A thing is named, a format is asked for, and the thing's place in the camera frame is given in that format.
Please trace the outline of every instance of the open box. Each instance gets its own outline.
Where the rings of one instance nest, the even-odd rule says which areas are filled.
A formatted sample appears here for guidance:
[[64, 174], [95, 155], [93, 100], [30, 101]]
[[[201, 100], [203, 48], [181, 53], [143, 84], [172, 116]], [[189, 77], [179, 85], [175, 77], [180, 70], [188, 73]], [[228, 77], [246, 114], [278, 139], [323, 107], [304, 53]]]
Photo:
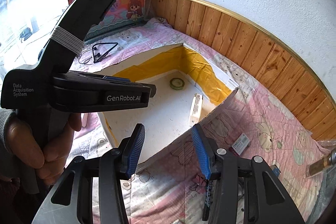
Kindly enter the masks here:
[[[101, 112], [98, 114], [112, 147], [129, 137], [137, 123], [146, 129], [139, 166], [154, 160], [159, 151], [190, 130], [189, 114], [195, 93], [203, 94], [200, 122], [216, 116], [238, 90], [237, 83], [200, 53], [185, 44], [159, 47], [136, 54], [98, 72], [129, 78], [132, 82], [151, 83], [156, 95], [147, 108]], [[182, 90], [170, 87], [170, 80], [184, 80]]]

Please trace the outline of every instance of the anime girl illustration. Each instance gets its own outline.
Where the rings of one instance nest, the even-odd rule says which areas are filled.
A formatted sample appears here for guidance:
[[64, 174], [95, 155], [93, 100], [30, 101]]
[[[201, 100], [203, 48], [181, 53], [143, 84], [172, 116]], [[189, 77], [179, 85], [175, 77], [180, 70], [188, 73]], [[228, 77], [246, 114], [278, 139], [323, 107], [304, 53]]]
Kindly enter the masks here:
[[128, 3], [127, 19], [136, 21], [142, 17], [142, 5], [140, 0], [130, 0]]

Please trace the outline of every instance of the gray sleeve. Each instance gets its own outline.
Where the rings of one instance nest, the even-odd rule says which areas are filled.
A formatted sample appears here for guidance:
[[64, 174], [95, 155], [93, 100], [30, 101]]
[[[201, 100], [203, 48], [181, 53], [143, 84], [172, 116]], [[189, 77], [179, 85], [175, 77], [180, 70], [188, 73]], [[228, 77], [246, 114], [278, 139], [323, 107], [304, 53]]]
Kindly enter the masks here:
[[16, 116], [10, 109], [0, 108], [0, 174], [9, 178], [18, 178], [17, 158], [12, 154], [6, 143], [5, 132], [11, 119]]

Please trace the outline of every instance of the wooden trim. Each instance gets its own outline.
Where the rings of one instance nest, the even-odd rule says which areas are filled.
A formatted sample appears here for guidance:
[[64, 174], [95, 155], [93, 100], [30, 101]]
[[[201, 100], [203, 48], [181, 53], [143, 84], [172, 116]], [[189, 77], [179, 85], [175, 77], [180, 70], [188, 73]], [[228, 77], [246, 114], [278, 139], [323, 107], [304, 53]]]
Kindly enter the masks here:
[[270, 33], [268, 30], [264, 29], [263, 27], [261, 27], [260, 25], [254, 23], [253, 21], [247, 19], [246, 17], [243, 17], [242, 15], [237, 14], [237, 13], [235, 13], [235, 12], [229, 10], [229, 9], [226, 9], [224, 7], [221, 7], [221, 6], [217, 5], [217, 4], [208, 2], [206, 0], [189, 0], [189, 1], [202, 4], [204, 6], [207, 6], [207, 7], [213, 8], [215, 10], [218, 10], [218, 11], [224, 13], [224, 14], [227, 14], [227, 15], [229, 15], [231, 17], [234, 17], [237, 20], [239, 20], [241, 22], [244, 22], [245, 24], [248, 24], [248, 25], [256, 28], [259, 32], [264, 33], [267, 37], [271, 38], [278, 45], [280, 45], [287, 52], [289, 52], [289, 54], [291, 56], [293, 56], [305, 68], [306, 71], [309, 72], [309, 74], [315, 79], [315, 81], [318, 83], [318, 85], [326, 93], [327, 97], [332, 102], [334, 108], [336, 108], [336, 103], [335, 103], [334, 98], [332, 98], [330, 92], [325, 87], [325, 85], [323, 84], [323, 82], [321, 81], [321, 79], [317, 76], [317, 74], [313, 71], [313, 69], [310, 68], [310, 66], [295, 51], [293, 51], [289, 46], [287, 46], [283, 41], [281, 41], [279, 38], [277, 38], [274, 34]]
[[264, 28], [204, 0], [152, 0], [156, 16], [213, 48], [268, 88], [312, 132], [336, 138], [336, 104], [316, 73]]

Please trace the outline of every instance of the bedspread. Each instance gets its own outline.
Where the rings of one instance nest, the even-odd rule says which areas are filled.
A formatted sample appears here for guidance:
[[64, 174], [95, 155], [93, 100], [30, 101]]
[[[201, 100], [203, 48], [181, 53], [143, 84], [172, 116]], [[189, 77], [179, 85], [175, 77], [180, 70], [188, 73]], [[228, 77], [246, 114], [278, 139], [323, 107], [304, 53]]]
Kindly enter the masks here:
[[[305, 177], [305, 168], [326, 151], [303, 128], [294, 115], [262, 84], [212, 48], [171, 28], [163, 19], [152, 19], [143, 27], [131, 28], [103, 42], [118, 42], [116, 51], [92, 65], [73, 63], [72, 70], [97, 72], [139, 52], [164, 45], [185, 43], [231, 75], [240, 86], [234, 99], [211, 121], [202, 125], [219, 147], [228, 148], [240, 134], [251, 140], [242, 157], [262, 156], [271, 165], [280, 164], [280, 181], [293, 198], [304, 220], [310, 215], [321, 186], [322, 174]], [[81, 60], [86, 60], [90, 52]], [[96, 113], [89, 114], [86, 128], [75, 134], [68, 158], [101, 156], [111, 147]], [[205, 180], [199, 169], [189, 132], [160, 151], [154, 164], [122, 181], [130, 223], [202, 223]], [[93, 214], [99, 223], [97, 181], [94, 181]], [[243, 223], [243, 199], [239, 201], [237, 223]]]

